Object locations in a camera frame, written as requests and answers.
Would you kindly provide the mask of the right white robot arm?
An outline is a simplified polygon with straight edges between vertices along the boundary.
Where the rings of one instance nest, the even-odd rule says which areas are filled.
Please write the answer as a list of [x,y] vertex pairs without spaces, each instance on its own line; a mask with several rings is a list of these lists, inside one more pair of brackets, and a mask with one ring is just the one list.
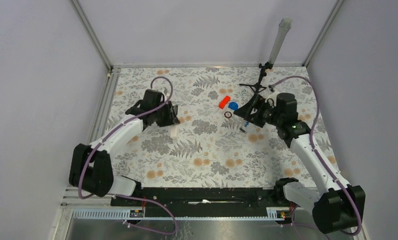
[[362,227],[366,194],[361,186],[352,186],[336,171],[313,136],[309,126],[298,118],[297,101],[291,93],[275,98],[256,94],[234,115],[258,127],[276,127],[279,137],[296,154],[311,175],[317,191],[297,180],[282,180],[273,193],[275,203],[286,206],[293,202],[308,211],[324,234]]

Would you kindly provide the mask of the white remote control body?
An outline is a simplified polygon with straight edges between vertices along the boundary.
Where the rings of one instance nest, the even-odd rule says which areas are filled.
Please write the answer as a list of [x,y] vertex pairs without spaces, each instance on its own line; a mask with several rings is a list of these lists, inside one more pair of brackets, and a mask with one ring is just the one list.
[[177,139],[178,138],[178,125],[173,125],[170,129],[170,137],[172,139]]

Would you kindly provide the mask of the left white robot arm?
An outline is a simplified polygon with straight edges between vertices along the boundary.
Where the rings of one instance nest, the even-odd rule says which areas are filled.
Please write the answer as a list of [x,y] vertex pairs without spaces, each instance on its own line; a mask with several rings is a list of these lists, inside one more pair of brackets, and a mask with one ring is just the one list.
[[137,205],[142,193],[136,188],[136,181],[115,175],[111,161],[148,126],[178,125],[180,121],[177,114],[178,106],[164,93],[146,90],[143,99],[129,108],[115,127],[97,140],[89,144],[80,143],[74,148],[69,184],[98,197],[123,195],[129,205]]

